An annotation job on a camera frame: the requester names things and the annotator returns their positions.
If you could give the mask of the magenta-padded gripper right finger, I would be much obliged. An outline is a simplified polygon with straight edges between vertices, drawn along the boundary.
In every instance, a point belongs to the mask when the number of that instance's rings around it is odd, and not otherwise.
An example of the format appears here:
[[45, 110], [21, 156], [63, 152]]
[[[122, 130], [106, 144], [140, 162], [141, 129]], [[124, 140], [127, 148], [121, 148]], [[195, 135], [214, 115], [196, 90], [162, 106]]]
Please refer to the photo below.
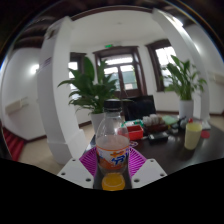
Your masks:
[[128, 173], [133, 188], [143, 187], [166, 176], [155, 159], [146, 159], [134, 148], [129, 149]]

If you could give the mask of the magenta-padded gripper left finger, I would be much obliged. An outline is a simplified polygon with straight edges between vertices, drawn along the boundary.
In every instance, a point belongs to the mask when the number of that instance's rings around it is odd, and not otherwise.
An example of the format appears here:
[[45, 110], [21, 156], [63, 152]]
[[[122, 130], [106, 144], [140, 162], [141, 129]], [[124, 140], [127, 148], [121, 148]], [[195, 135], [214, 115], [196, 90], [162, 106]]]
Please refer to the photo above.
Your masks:
[[58, 173], [58, 176], [78, 186], [92, 189], [97, 174], [96, 148], [88, 150], [79, 159], [72, 158]]

